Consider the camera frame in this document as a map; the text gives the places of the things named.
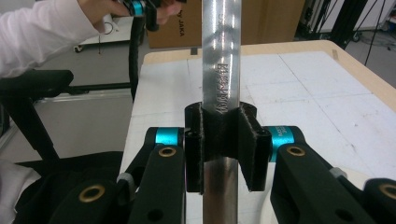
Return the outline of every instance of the gray floor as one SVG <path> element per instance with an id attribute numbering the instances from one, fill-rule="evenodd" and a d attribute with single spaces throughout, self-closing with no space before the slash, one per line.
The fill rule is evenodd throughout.
<path id="1" fill-rule="evenodd" d="M 346 51 L 364 63 L 369 51 L 371 32 L 358 43 L 350 42 Z M 396 39 L 381 32 L 375 39 L 367 66 L 396 88 Z M 164 49 L 150 49 L 147 40 L 139 49 L 140 63 L 145 54 Z M 85 46 L 47 62 L 40 69 L 70 69 L 73 85 L 91 85 L 128 81 L 128 43 Z M 58 154 L 61 157 L 93 152 L 123 150 L 132 110 L 129 90 L 94 91 L 83 97 L 62 95 L 55 101 L 36 105 Z M 39 160 L 23 135 L 11 130 L 12 138 L 0 139 L 0 158 L 10 161 Z"/>

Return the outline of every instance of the screw hole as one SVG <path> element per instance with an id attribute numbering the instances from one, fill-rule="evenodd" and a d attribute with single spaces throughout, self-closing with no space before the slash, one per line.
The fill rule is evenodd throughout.
<path id="1" fill-rule="evenodd" d="M 152 222 L 157 222 L 163 219 L 163 211 L 160 209 L 154 209 L 148 212 L 148 220 Z"/>
<path id="2" fill-rule="evenodd" d="M 79 195 L 78 198 L 82 203 L 94 202 L 105 194 L 105 187 L 102 185 L 92 185 L 85 188 Z"/>
<path id="3" fill-rule="evenodd" d="M 172 147 L 162 148 L 159 152 L 162 157 L 172 157 L 176 154 L 176 150 Z"/>
<path id="4" fill-rule="evenodd" d="M 381 192 L 391 199 L 396 200 L 396 186 L 391 184 L 382 184 L 379 186 Z"/>
<path id="5" fill-rule="evenodd" d="M 304 156 L 305 151 L 299 147 L 288 147 L 287 151 L 293 156 Z"/>

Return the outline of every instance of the person's hand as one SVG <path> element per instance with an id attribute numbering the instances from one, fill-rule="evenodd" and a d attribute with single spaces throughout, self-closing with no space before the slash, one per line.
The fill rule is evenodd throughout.
<path id="1" fill-rule="evenodd" d="M 117 0 L 78 0 L 88 20 L 95 25 L 107 14 L 130 16 L 128 9 Z"/>
<path id="2" fill-rule="evenodd" d="M 176 0 L 162 0 L 161 7 L 157 8 L 157 23 L 164 25 L 170 16 L 176 15 L 180 10 L 180 2 Z"/>
<path id="3" fill-rule="evenodd" d="M 107 14 L 130 16 L 128 9 L 117 0 L 78 0 L 78 4 L 88 20 L 95 25 Z M 157 8 L 157 23 L 165 24 L 170 16 L 181 10 L 181 3 L 176 0 L 162 0 Z"/>

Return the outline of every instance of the black cable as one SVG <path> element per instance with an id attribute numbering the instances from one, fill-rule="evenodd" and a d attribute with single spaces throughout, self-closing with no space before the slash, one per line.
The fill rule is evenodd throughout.
<path id="1" fill-rule="evenodd" d="M 330 15 L 332 14 L 332 10 L 334 9 L 334 7 L 337 4 L 337 2 L 338 2 L 338 0 L 335 0 L 334 4 L 332 5 L 332 9 L 330 9 L 330 11 L 329 11 L 329 14 L 327 14 L 327 10 L 329 9 L 327 7 L 326 13 L 324 14 L 324 20 L 322 21 L 322 24 L 321 24 L 319 30 L 317 31 L 317 34 L 319 34 L 321 32 L 321 29 L 323 28 L 324 23 L 326 23 L 327 19 L 329 19 Z"/>
<path id="2" fill-rule="evenodd" d="M 129 80 L 131 82 L 131 94 L 133 101 L 136 95 L 137 84 L 139 82 L 138 47 L 144 25 L 145 18 L 134 17 L 131 28 L 131 40 L 129 42 Z"/>
<path id="3" fill-rule="evenodd" d="M 109 35 L 109 34 L 111 34 L 111 32 L 113 32 L 113 30 L 114 30 L 114 26 L 113 26 L 113 24 L 111 23 L 111 22 L 108 22 L 108 21 L 105 21 L 104 22 L 104 24 L 109 24 L 110 26 L 111 26 L 111 30 L 109 31 L 109 32 L 107 32 L 107 33 L 104 33 L 104 35 Z M 101 44 L 101 42 L 100 42 L 100 35 L 99 35 L 99 43 L 98 43 L 98 45 L 99 45 L 99 54 L 101 54 L 102 52 L 101 52 L 101 50 L 100 50 L 100 44 Z"/>
<path id="4" fill-rule="evenodd" d="M 379 17 L 378 17 L 378 21 L 376 22 L 376 27 L 375 27 L 375 30 L 374 30 L 372 42 L 371 42 L 371 44 L 370 44 L 369 52 L 367 53 L 366 62 L 364 62 L 364 65 L 365 65 L 365 66 L 367 65 L 367 61 L 369 60 L 369 57 L 370 57 L 371 49 L 372 49 L 372 47 L 373 47 L 373 42 L 374 42 L 374 39 L 375 39 L 376 32 L 377 32 L 377 30 L 378 30 L 378 25 L 379 25 L 379 21 L 381 20 L 382 12 L 384 11 L 384 7 L 385 7 L 385 0 L 383 0 L 382 7 L 381 7 L 381 11 L 379 12 Z"/>
<path id="5" fill-rule="evenodd" d="M 361 24 L 359 24 L 358 28 L 356 28 L 356 32 L 357 33 L 359 31 L 359 29 L 361 28 L 361 26 L 363 25 L 364 21 L 366 21 L 367 16 L 370 14 L 371 10 L 373 9 L 373 7 L 375 6 L 376 2 L 378 0 L 375 0 L 375 2 L 373 2 L 372 6 L 370 7 L 369 11 L 366 13 L 366 15 L 364 16 L 363 20 L 361 20 Z"/>
<path id="6" fill-rule="evenodd" d="M 313 29 L 315 36 L 317 36 L 317 34 L 318 34 L 317 30 L 318 30 L 318 27 L 320 26 L 320 22 L 322 21 L 322 18 L 325 17 L 326 12 L 328 11 L 329 5 L 331 2 L 332 2 L 331 0 L 328 0 L 326 2 L 323 2 L 323 4 L 322 4 L 322 7 L 321 7 L 319 15 L 318 15 L 318 20 L 317 20 L 315 27 Z"/>

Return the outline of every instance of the white sleeve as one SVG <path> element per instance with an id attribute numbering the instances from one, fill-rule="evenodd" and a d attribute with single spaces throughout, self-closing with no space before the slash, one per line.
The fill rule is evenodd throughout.
<path id="1" fill-rule="evenodd" d="M 40 1 L 0 15 L 0 78 L 18 76 L 96 35 L 77 0 Z"/>
<path id="2" fill-rule="evenodd" d="M 15 204 L 23 191 L 39 178 L 31 168 L 0 160 L 0 223 L 12 223 L 16 216 Z"/>

